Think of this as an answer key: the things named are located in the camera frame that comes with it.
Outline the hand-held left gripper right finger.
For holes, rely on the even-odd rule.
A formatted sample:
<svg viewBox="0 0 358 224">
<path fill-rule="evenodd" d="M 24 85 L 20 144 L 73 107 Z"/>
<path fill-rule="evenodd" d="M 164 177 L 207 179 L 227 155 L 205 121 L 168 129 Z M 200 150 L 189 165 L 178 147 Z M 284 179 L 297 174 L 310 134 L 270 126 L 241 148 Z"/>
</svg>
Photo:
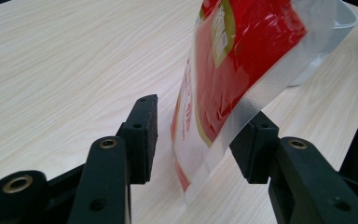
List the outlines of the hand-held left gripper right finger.
<svg viewBox="0 0 358 224">
<path fill-rule="evenodd" d="M 268 185 L 277 222 L 358 224 L 358 130 L 339 170 L 314 144 L 278 131 L 260 112 L 230 144 L 248 183 Z"/>
</svg>

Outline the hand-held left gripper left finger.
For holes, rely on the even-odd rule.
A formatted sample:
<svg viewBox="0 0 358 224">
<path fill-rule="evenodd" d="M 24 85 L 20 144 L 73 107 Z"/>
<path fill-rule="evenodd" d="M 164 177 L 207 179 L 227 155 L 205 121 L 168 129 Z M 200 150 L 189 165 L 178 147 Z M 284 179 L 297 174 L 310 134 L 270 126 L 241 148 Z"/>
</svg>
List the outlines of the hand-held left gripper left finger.
<svg viewBox="0 0 358 224">
<path fill-rule="evenodd" d="M 67 224 L 131 224 L 131 185 L 148 182 L 158 140 L 158 97 L 138 99 L 116 135 L 92 143 Z"/>
</svg>

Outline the red and clear plastic pouch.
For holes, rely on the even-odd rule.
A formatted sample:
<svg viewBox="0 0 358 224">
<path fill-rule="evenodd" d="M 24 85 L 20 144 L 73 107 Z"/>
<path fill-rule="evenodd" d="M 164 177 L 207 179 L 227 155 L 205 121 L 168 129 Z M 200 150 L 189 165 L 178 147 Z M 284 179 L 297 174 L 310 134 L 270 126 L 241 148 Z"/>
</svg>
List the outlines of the red and clear plastic pouch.
<svg viewBox="0 0 358 224">
<path fill-rule="evenodd" d="M 307 33 L 293 0 L 203 0 L 171 126 L 186 203 L 229 143 L 286 86 L 263 89 L 269 70 Z"/>
</svg>

